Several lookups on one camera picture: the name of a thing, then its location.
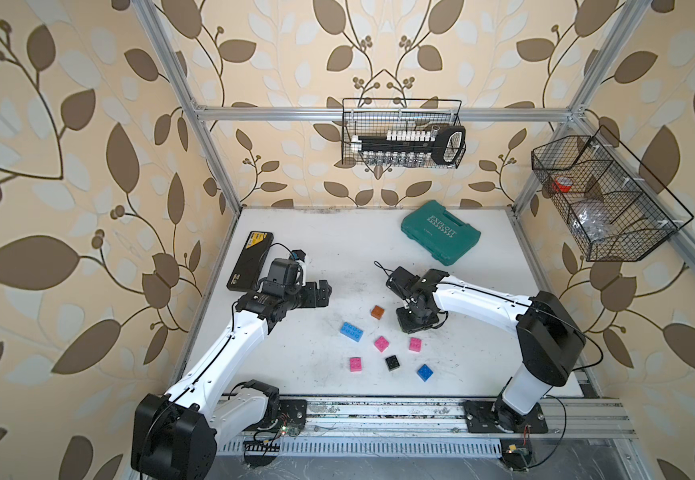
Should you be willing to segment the light blue long lego brick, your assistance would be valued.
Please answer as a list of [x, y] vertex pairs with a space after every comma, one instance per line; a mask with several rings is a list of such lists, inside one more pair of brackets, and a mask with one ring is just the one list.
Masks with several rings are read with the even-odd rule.
[[344, 322], [343, 325], [341, 326], [340, 333], [351, 339], [351, 341], [355, 342], [360, 342], [361, 338], [363, 338], [363, 329], [349, 323], [349, 322]]

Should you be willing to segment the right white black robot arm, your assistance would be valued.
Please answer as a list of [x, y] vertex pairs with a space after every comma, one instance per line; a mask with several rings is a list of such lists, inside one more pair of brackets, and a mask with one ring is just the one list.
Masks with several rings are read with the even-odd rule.
[[468, 401], [469, 430], [505, 433], [547, 432], [539, 402], [573, 376], [587, 337], [557, 296], [503, 293], [467, 283], [443, 270], [422, 276], [403, 267], [383, 270], [385, 286], [403, 300], [397, 308], [401, 331], [440, 328], [451, 314], [483, 322], [515, 342], [519, 368], [492, 402]]

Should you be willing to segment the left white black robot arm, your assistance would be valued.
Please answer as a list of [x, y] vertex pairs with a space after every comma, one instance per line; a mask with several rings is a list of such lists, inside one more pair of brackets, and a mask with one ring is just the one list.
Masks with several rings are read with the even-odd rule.
[[250, 427], [281, 424], [278, 388], [245, 381], [221, 400], [245, 360], [277, 323], [296, 309], [325, 308], [325, 281], [248, 292], [232, 305], [232, 320], [202, 359], [163, 395], [149, 394], [135, 412], [131, 466], [153, 479], [203, 479], [218, 450]]

